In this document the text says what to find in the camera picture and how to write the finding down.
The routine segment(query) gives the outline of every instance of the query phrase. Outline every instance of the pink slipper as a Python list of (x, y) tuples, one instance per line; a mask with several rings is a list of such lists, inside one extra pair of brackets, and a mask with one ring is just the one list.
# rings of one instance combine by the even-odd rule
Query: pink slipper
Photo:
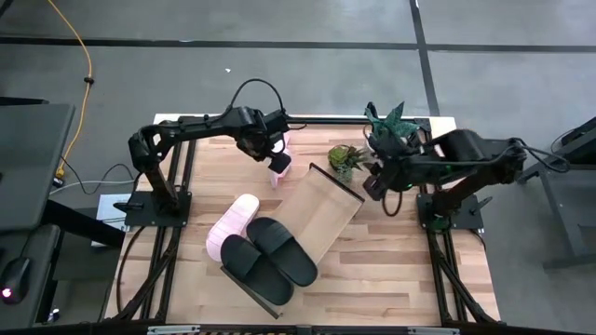
[[(290, 135), (288, 133), (283, 134), (283, 140), (286, 142), (286, 148), (283, 150), (283, 153), (291, 157), (290, 149), (288, 148), (288, 145), (290, 144)], [(278, 141), (273, 147), (273, 152), (278, 153), (281, 151), (281, 148), (283, 148), (283, 142)], [(286, 176), (286, 173), (290, 170), (290, 165), (291, 163), (281, 173), (269, 171), (269, 178), (271, 179), (271, 186), (273, 188), (278, 187), (278, 181)]]
[(243, 194), (213, 225), (207, 234), (207, 253), (214, 261), (222, 261), (222, 243), (229, 235), (246, 236), (246, 225), (258, 210), (259, 199), (252, 194)]

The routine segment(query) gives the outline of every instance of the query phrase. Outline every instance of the cable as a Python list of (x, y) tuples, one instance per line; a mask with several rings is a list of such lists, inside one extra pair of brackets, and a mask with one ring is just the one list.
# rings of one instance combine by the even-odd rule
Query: cable
[(100, 309), (100, 314), (97, 316), (97, 321), (95, 322), (100, 322), (102, 321), (102, 316), (105, 312), (105, 303), (108, 301), (108, 298), (110, 296), (110, 287), (112, 286), (112, 283), (108, 283), (107, 287), (105, 288), (105, 291), (103, 292), (103, 301), (102, 301), (102, 308)]
[[(129, 184), (132, 182), (134, 182), (134, 180), (130, 180), (130, 181), (83, 181), (84, 184), (97, 183), (97, 184), (102, 184), (102, 185), (114, 185), (114, 186), (125, 185), (125, 184)], [(80, 185), (80, 184), (81, 183), (77, 181), (77, 182), (73, 182), (68, 185), (64, 185), (61, 188), (59, 188), (58, 190), (54, 190), (54, 191), (50, 192), (49, 195), (54, 195), (60, 191), (63, 191), (64, 189), (67, 189), (69, 187), (73, 187), (76, 185)]]
[(482, 235), (478, 233), (476, 229), (470, 229), (469, 231), (480, 239), (482, 246), (484, 247), (484, 251), (486, 251), (486, 243), (484, 243), (484, 237), (482, 237)]
[(573, 129), (571, 129), (571, 130), (567, 130), (567, 131), (565, 131), (563, 134), (559, 135), (559, 137), (558, 137), (558, 138), (556, 138), (556, 139), (555, 139), (555, 141), (553, 141), (553, 142), (550, 144), (550, 152), (551, 152), (552, 154), (554, 154), (554, 153), (555, 153), (555, 150), (554, 150), (554, 148), (553, 148), (553, 147), (554, 147), (555, 143), (556, 143), (558, 140), (562, 139), (562, 138), (563, 138), (563, 136), (570, 134), (570, 133), (571, 133), (572, 131), (574, 131), (574, 130), (576, 130), (576, 129), (575, 129), (575, 128), (573, 128)]
[(385, 212), (385, 214), (388, 217), (394, 217), (394, 216), (398, 215), (398, 213), (400, 212), (401, 200), (403, 200), (403, 193), (400, 192), (400, 199), (398, 200), (398, 207), (395, 209), (395, 211), (393, 213), (389, 213), (389, 211), (387, 210), (387, 204), (385, 203), (386, 196), (387, 196), (387, 193), (385, 193), (385, 195), (383, 195), (383, 200), (381, 201), (381, 206), (383, 207), (383, 211)]
[(22, 245), (22, 249), (20, 250), (19, 257), (22, 257), (25, 254), (25, 249), (29, 245), (29, 241), (31, 240), (31, 237), (33, 237), (33, 235), (35, 234), (37, 229), (39, 229), (41, 226), (42, 226), (42, 224), (38, 225), (37, 227), (35, 227), (29, 231), (29, 233), (27, 234), (27, 239), (25, 240), (25, 243)]
[(4, 0), (2, 6), (0, 6), (0, 18), (7, 12), (8, 8), (12, 5), (14, 0)]
[(137, 240), (137, 238), (139, 238), (139, 235), (141, 234), (141, 232), (144, 229), (145, 229), (144, 226), (139, 228), (139, 230), (132, 236), (129, 244), (127, 245), (127, 248), (124, 250), (124, 255), (122, 255), (122, 261), (120, 262), (120, 267), (118, 269), (118, 276), (117, 276), (116, 282), (115, 282), (115, 304), (116, 304), (116, 308), (119, 313), (122, 312), (122, 299), (121, 299), (122, 294), (120, 292), (120, 281), (122, 280), (122, 270), (124, 269), (124, 263), (127, 261), (127, 257), (129, 256), (129, 253), (130, 253), (130, 248), (132, 247), (134, 242)]
[(74, 173), (74, 176), (75, 176), (75, 177), (76, 177), (76, 179), (78, 180), (78, 183), (74, 183), (74, 184), (66, 185), (66, 186), (64, 186), (64, 187), (70, 187), (70, 186), (72, 186), (72, 185), (76, 185), (76, 184), (78, 184), (78, 185), (80, 185), (80, 186), (81, 186), (81, 190), (83, 190), (83, 193), (84, 193), (84, 194), (86, 194), (86, 195), (93, 195), (93, 194), (96, 194), (96, 193), (97, 193), (97, 191), (98, 191), (98, 190), (100, 189), (100, 187), (102, 186), (102, 183), (108, 182), (108, 181), (104, 181), (104, 180), (107, 178), (108, 174), (109, 174), (109, 173), (110, 173), (110, 172), (111, 172), (113, 169), (115, 169), (116, 167), (123, 167), (123, 168), (125, 168), (125, 169), (127, 170), (127, 172), (129, 173), (129, 176), (130, 176), (130, 178), (132, 179), (132, 172), (130, 172), (130, 169), (129, 169), (129, 167), (127, 167), (126, 165), (124, 165), (124, 164), (122, 164), (122, 163), (117, 163), (117, 164), (114, 164), (112, 167), (108, 168), (108, 170), (107, 170), (107, 171), (105, 171), (105, 173), (103, 174), (103, 177), (102, 177), (102, 179), (100, 180), (100, 182), (101, 182), (101, 183), (98, 183), (98, 185), (95, 187), (95, 189), (94, 189), (92, 192), (88, 192), (88, 191), (87, 191), (87, 189), (85, 189), (85, 186), (83, 186), (85, 183), (88, 183), (88, 182), (85, 182), (85, 181), (82, 181), (82, 180), (81, 180), (81, 178), (79, 177), (79, 175), (78, 175), (78, 173), (76, 172), (76, 170), (75, 170), (75, 169), (74, 169), (74, 168), (73, 168), (73, 167), (72, 167), (70, 164), (68, 164), (68, 162), (66, 161), (66, 159), (64, 158), (64, 156), (62, 156), (62, 155), (61, 155), (61, 156), (60, 156), (60, 158), (61, 158), (62, 162), (64, 162), (64, 164), (66, 164), (66, 166), (67, 166), (67, 167), (68, 167), (68, 168), (69, 168), (69, 169), (70, 169), (70, 170), (71, 170), (71, 171)]
[[(74, 134), (73, 139), (68, 144), (68, 147), (66, 148), (66, 152), (64, 153), (64, 157), (67, 158), (68, 154), (71, 152), (71, 149), (73, 149), (73, 145), (75, 144), (76, 140), (78, 139), (79, 134), (81, 133), (81, 128), (83, 127), (83, 122), (85, 121), (85, 111), (87, 110), (87, 100), (88, 100), (88, 96), (89, 96), (89, 91), (91, 90), (91, 85), (93, 85), (93, 82), (94, 82), (94, 80), (93, 80), (93, 64), (91, 63), (91, 57), (89, 55), (87, 47), (85, 46), (85, 43), (83, 43), (81, 36), (79, 36), (79, 34), (76, 32), (76, 30), (73, 27), (73, 25), (71, 24), (71, 22), (68, 21), (66, 19), (66, 17), (64, 17), (64, 15), (58, 9), (58, 7), (56, 7), (56, 5), (54, 5), (52, 0), (47, 0), (47, 2), (54, 8), (56, 13), (58, 13), (58, 15), (64, 21), (64, 23), (66, 23), (68, 28), (70, 28), (70, 30), (73, 32), (74, 36), (78, 40), (78, 43), (81, 45), (81, 47), (83, 48), (83, 51), (85, 52), (85, 57), (87, 57), (87, 64), (88, 64), (88, 74), (87, 74), (87, 77), (84, 78), (84, 81), (87, 84), (86, 84), (86, 88), (85, 88), (85, 95), (83, 96), (83, 103), (81, 104), (81, 117), (79, 118), (79, 121), (78, 121), (78, 128), (76, 129), (76, 133)], [(62, 177), (64, 177), (64, 163), (65, 162), (66, 161), (64, 160), (63, 163), (61, 163), (58, 166), (58, 169), (56, 170), (56, 177), (58, 177), (59, 179), (62, 179)]]
[[(538, 162), (540, 162), (545, 168), (548, 168), (549, 170), (555, 171), (555, 172), (559, 172), (559, 173), (565, 173), (567, 171), (569, 171), (571, 169), (571, 166), (569, 164), (569, 161), (566, 160), (565, 158), (557, 155), (557, 154), (551, 154), (551, 153), (547, 153), (546, 151), (542, 151), (536, 148), (532, 148), (529, 147), (525, 141), (523, 141), (520, 138), (513, 138), (513, 140), (518, 141), (519, 143), (521, 143), (520, 147), (522, 147), (522, 149), (525, 149), (528, 151), (528, 153), (530, 153)], [(539, 154), (544, 154), (546, 156), (550, 156), (553, 157), (557, 160), (560, 160), (563, 163), (563, 168), (558, 168), (558, 167), (554, 167), (552, 164), (549, 164), (547, 162), (544, 161), (544, 159), (538, 157), (538, 155), (536, 153)]]
[(302, 129), (306, 128), (306, 127), (308, 127), (308, 124), (303, 124), (302, 126), (296, 127), (296, 128), (290, 128), (290, 130), (302, 130)]
[(260, 83), (263, 83), (263, 84), (271, 87), (271, 89), (273, 89), (276, 96), (278, 97), (279, 109), (281, 110), (281, 112), (286, 113), (286, 110), (283, 108), (283, 102), (281, 101), (281, 96), (279, 95), (278, 90), (273, 85), (271, 85), (269, 82), (267, 82), (266, 80), (260, 79), (260, 78), (252, 78), (252, 79), (249, 79), (249, 80), (245, 81), (244, 83), (242, 83), (242, 85), (240, 85), (240, 87), (236, 90), (236, 93), (234, 93), (234, 96), (232, 97), (232, 101), (230, 101), (230, 104), (227, 106), (226, 111), (232, 109), (232, 107), (234, 106), (234, 102), (236, 102), (236, 98), (238, 97), (238, 94), (240, 94), (240, 91), (242, 90), (242, 88), (244, 88), (244, 86), (246, 86), (248, 83), (252, 83), (252, 82), (260, 82)]

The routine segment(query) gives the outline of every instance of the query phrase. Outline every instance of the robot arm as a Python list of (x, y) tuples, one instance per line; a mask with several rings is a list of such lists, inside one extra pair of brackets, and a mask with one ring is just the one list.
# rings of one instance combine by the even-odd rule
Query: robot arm
[(427, 143), (391, 137), (370, 139), (369, 144), (381, 163), (367, 166), (372, 175), (363, 186), (375, 201), (383, 199), (387, 190), (402, 192), (418, 185), (443, 185), (464, 178), (453, 189), (433, 194), (433, 207), (441, 216), (450, 215), (463, 199), (486, 185), (514, 182), (526, 158), (517, 139), (485, 140), (466, 129)]
[(145, 174), (153, 187), (152, 197), (159, 212), (175, 212), (178, 197), (174, 186), (164, 177), (159, 163), (177, 143), (226, 135), (236, 140), (236, 146), (255, 161), (271, 158), (269, 168), (283, 171), (290, 163), (289, 156), (274, 153), (277, 141), (290, 130), (282, 110), (263, 115), (249, 107), (230, 108), (225, 113), (209, 117), (182, 116), (178, 121), (164, 121), (142, 127), (129, 139), (132, 165)]

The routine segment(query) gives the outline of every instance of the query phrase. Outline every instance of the gray floor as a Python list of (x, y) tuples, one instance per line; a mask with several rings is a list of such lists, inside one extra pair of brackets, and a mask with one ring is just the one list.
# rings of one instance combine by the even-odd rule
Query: gray floor
[[(56, 4), (85, 37), (415, 43), (407, 0), (60, 0)], [(428, 43), (596, 44), (596, 2), (590, 0), (418, 0), (418, 4)], [(70, 36), (41, 1), (16, 1), (0, 20), (0, 34)], [(237, 85), (253, 76), (271, 80), (295, 114), (361, 114), (367, 101), (388, 111), (406, 101), (406, 114), (429, 115), (417, 51), (150, 47), (89, 51), (97, 83), (84, 133), (69, 158), (86, 180), (98, 179), (115, 163), (129, 164), (126, 140), (154, 114), (218, 113)], [(545, 149), (559, 134), (595, 115), (594, 53), (431, 52), (429, 60), (440, 114), (454, 116), (458, 126), (484, 137), (520, 136)], [(79, 47), (0, 45), (0, 95), (80, 106), (86, 72)], [(264, 87), (247, 87), (240, 99), (263, 110), (276, 107)], [(125, 178), (124, 171), (113, 175), (114, 180)], [(494, 197), (482, 215), (503, 320), (596, 333), (596, 266), (542, 269), (542, 261), (561, 256), (566, 245), (540, 184), (489, 187), (481, 195)], [(75, 188), (55, 199), (75, 208), (97, 204), (97, 196), (83, 196)], [(114, 261), (102, 257), (106, 271), (113, 271)], [(78, 312), (64, 307), (64, 320), (97, 318), (101, 294), (83, 294), (102, 292), (102, 282), (93, 280), (65, 285), (61, 299), (76, 301), (80, 307)]]

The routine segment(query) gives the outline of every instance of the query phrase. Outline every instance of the small succulent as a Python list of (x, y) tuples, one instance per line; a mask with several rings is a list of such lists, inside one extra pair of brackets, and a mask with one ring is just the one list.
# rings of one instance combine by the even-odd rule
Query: small succulent
[(352, 168), (362, 170), (359, 163), (365, 161), (364, 151), (351, 145), (336, 145), (327, 153), (327, 158), (333, 170), (337, 172), (337, 180), (348, 183), (352, 180)]
[(379, 141), (387, 136), (402, 138), (408, 137), (410, 134), (414, 133), (418, 129), (417, 125), (409, 122), (401, 122), (401, 116), (403, 115), (403, 105), (404, 102), (400, 103), (398, 107), (394, 108), (391, 113), (389, 113), (385, 120), (380, 120), (377, 115), (376, 108), (374, 107), (374, 103), (369, 102), (366, 105), (364, 114), (366, 117), (368, 117), (372, 124), (371, 136)]
[(362, 149), (356, 149), (351, 145), (336, 145), (329, 150), (327, 158), (329, 158), (329, 163), (334, 168), (346, 166), (348, 168), (362, 170), (358, 163), (364, 162), (363, 154), (364, 151)]

